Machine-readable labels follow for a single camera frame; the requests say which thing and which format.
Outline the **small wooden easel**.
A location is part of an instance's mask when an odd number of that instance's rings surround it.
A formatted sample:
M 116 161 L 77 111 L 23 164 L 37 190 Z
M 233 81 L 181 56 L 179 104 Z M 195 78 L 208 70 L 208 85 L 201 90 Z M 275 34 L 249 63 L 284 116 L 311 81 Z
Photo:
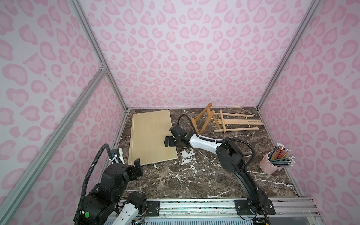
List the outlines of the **small wooden easel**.
M 253 114 L 226 113 L 223 110 L 213 113 L 213 123 L 217 126 L 214 133 L 256 131 L 263 125 L 262 120 Z

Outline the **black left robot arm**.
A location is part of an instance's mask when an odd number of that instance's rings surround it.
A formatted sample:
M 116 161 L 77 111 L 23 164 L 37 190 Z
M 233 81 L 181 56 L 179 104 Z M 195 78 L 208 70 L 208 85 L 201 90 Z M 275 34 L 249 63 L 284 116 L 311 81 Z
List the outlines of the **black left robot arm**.
M 74 217 L 76 225 L 103 225 L 111 213 L 118 213 L 115 225 L 129 225 L 136 217 L 146 214 L 146 197 L 139 193 L 131 193 L 123 205 L 119 203 L 130 181 L 143 175 L 140 159 L 134 165 L 113 163 L 103 172 L 101 182 L 85 196 L 82 193 L 78 209 Z

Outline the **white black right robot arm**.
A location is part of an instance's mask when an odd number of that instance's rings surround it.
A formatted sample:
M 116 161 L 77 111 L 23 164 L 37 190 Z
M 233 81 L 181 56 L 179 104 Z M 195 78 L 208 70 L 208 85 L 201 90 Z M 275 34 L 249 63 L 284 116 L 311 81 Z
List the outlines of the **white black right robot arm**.
M 170 128 L 171 136 L 165 137 L 165 147 L 197 148 L 216 154 L 222 168 L 235 175 L 247 196 L 248 211 L 259 215 L 274 215 L 275 210 L 270 199 L 256 184 L 248 166 L 254 161 L 255 149 L 247 142 L 239 139 L 213 139 L 198 133 L 186 133 L 178 124 Z M 246 162 L 240 148 L 242 143 L 252 151 L 252 158 Z

